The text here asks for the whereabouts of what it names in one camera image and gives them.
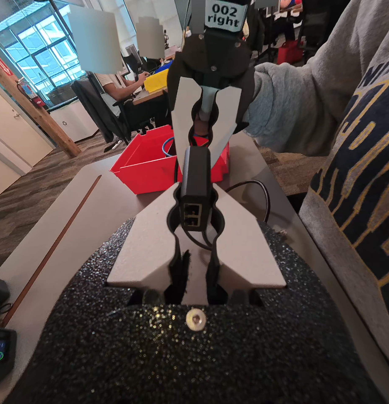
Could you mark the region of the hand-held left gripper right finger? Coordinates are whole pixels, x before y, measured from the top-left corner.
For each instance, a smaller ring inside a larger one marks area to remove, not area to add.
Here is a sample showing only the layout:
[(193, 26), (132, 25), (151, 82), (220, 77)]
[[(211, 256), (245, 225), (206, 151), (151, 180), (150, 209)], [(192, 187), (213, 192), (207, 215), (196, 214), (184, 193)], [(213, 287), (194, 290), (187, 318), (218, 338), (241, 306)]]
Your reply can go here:
[(215, 230), (207, 267), (207, 301), (227, 303), (235, 291), (283, 289), (287, 283), (257, 218), (217, 184), (210, 226)]

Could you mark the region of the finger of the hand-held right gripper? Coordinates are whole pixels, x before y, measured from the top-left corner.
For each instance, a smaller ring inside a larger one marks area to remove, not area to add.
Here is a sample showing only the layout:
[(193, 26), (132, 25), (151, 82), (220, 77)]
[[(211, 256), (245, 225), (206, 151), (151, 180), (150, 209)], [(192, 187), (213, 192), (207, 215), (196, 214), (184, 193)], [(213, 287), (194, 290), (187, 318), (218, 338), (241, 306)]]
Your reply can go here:
[(181, 171), (183, 171), (186, 149), (190, 145), (189, 132), (194, 124), (192, 109), (201, 100), (201, 96), (202, 89), (192, 78), (180, 78), (171, 116), (177, 161)]
[(226, 87), (216, 93), (215, 104), (218, 117), (212, 126), (213, 139), (209, 145), (211, 166), (214, 166), (237, 127), (236, 119), (241, 89)]

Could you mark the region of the black ethernet port adapter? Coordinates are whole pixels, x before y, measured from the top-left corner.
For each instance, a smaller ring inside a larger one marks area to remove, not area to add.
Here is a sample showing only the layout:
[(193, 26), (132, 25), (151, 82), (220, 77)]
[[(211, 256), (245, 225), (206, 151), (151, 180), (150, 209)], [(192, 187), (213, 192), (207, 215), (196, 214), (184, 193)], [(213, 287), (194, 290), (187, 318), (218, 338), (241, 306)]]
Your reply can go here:
[(206, 229), (211, 211), (210, 151), (202, 146), (189, 146), (185, 151), (179, 209), (185, 231)]

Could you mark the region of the red plastic bin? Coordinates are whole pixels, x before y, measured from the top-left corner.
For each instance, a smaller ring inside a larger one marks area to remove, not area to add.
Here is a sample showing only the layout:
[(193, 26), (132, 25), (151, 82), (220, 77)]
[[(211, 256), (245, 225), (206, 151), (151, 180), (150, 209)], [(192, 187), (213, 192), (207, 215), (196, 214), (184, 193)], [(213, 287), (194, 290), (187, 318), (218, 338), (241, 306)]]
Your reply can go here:
[[(199, 137), (192, 138), (189, 146), (209, 148), (207, 139), (198, 144)], [(212, 184), (220, 182), (228, 173), (229, 142), (222, 150), (216, 164), (211, 166)], [(121, 157), (112, 166), (116, 175), (135, 194), (164, 191), (175, 183), (177, 161), (173, 128), (170, 125), (149, 130), (145, 135), (137, 134), (126, 147)]]

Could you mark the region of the person's right forearm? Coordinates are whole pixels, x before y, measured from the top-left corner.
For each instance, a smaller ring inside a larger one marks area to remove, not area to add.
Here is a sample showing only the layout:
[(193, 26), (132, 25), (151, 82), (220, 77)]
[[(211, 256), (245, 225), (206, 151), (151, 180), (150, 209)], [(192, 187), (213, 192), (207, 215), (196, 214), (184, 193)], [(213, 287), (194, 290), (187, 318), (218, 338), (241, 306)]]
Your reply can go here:
[(302, 67), (263, 63), (255, 69), (244, 132), (277, 153), (327, 156), (361, 78), (355, 44), (327, 42)]

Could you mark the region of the person's right hand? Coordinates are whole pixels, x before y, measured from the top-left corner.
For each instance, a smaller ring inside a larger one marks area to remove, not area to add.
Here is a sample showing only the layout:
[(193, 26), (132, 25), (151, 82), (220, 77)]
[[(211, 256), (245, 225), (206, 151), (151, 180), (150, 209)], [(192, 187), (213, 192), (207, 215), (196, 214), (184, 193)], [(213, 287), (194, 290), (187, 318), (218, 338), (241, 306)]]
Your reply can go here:
[(209, 132), (209, 122), (202, 120), (199, 113), (197, 113), (194, 120), (194, 134), (200, 137), (206, 137)]

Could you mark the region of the wooden office desk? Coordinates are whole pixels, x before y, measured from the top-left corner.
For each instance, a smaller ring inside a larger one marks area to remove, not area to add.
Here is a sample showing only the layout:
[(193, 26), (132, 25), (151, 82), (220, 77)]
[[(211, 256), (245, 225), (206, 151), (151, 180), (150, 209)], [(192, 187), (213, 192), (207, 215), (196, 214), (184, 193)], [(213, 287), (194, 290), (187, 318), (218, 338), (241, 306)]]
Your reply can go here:
[(151, 93), (144, 89), (137, 94), (137, 96), (133, 99), (132, 103), (133, 105), (142, 104), (152, 99), (161, 97), (167, 92), (168, 92), (167, 87), (163, 87)]

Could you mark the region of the small yellow storage bin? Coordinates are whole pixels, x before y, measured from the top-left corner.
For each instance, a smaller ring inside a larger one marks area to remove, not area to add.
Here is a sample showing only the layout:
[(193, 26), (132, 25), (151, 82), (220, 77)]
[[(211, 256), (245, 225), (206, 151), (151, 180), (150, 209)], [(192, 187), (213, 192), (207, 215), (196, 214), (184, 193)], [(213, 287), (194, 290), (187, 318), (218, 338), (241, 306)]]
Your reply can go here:
[(153, 93), (167, 87), (168, 69), (164, 69), (158, 73), (148, 76), (144, 81), (145, 90)]

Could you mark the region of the red bag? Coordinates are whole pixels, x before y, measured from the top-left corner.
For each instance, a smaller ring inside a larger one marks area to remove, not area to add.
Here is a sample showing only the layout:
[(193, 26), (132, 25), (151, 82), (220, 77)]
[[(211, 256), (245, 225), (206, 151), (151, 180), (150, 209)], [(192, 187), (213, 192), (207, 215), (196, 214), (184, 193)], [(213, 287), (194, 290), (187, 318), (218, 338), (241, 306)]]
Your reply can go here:
[(278, 55), (276, 64), (280, 65), (283, 63), (293, 64), (300, 62), (303, 59), (303, 41), (300, 43), (298, 40), (285, 41), (278, 48)]

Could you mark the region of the black office chair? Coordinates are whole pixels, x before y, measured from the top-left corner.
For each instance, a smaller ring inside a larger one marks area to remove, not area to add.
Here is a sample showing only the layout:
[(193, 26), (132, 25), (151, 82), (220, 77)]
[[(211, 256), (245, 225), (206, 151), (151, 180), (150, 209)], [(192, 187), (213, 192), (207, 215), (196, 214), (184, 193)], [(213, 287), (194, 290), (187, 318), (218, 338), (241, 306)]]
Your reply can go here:
[(75, 80), (71, 88), (99, 128), (106, 143), (109, 144), (117, 138), (126, 145), (129, 144), (131, 133), (102, 98), (98, 81), (92, 73), (88, 73), (87, 78)]

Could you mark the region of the white recycling cabinet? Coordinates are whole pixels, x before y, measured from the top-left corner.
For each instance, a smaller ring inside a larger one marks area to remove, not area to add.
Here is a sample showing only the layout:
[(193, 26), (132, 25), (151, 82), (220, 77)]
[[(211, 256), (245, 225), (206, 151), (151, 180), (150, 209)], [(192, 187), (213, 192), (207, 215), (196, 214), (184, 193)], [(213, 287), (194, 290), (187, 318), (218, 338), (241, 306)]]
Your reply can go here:
[(51, 117), (74, 142), (84, 140), (95, 135), (99, 128), (92, 120), (80, 100), (60, 104), (50, 109)]

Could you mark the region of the red fire extinguisher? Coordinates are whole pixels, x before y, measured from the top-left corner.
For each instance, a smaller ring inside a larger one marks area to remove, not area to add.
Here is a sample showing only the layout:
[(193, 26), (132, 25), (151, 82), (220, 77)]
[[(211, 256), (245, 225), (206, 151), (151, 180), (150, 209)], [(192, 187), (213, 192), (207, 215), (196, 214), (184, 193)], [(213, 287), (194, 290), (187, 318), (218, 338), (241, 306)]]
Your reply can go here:
[(29, 86), (29, 83), (25, 80), (24, 77), (21, 77), (20, 79), (17, 80), (16, 86), (20, 92), (22, 92), (26, 97), (28, 97), (30, 100), (35, 98), (35, 92), (33, 89)]

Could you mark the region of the black device with screen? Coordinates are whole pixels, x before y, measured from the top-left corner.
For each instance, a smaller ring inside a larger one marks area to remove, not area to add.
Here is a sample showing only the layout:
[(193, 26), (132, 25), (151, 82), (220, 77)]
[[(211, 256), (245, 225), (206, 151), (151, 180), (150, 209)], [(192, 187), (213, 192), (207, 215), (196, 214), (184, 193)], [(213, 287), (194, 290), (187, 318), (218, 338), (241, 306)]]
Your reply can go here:
[(15, 330), (0, 328), (0, 382), (15, 365), (17, 333)]

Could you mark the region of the white double door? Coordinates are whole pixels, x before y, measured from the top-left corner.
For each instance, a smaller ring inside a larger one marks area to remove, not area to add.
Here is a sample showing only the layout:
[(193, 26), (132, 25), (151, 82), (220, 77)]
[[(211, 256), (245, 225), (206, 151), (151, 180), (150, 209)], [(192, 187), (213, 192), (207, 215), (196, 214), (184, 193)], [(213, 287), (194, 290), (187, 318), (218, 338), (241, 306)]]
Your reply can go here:
[(0, 88), (0, 194), (29, 173), (54, 148)]

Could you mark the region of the wooden post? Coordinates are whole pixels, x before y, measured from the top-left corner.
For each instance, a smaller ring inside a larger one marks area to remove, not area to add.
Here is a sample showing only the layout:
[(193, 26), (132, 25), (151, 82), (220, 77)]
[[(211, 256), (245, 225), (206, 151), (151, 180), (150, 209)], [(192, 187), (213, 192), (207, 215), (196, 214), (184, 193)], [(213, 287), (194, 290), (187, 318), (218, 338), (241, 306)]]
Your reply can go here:
[(36, 106), (18, 87), (18, 79), (0, 58), (0, 84), (12, 96), (30, 118), (62, 149), (69, 158), (81, 153), (80, 148), (67, 136), (50, 114)]

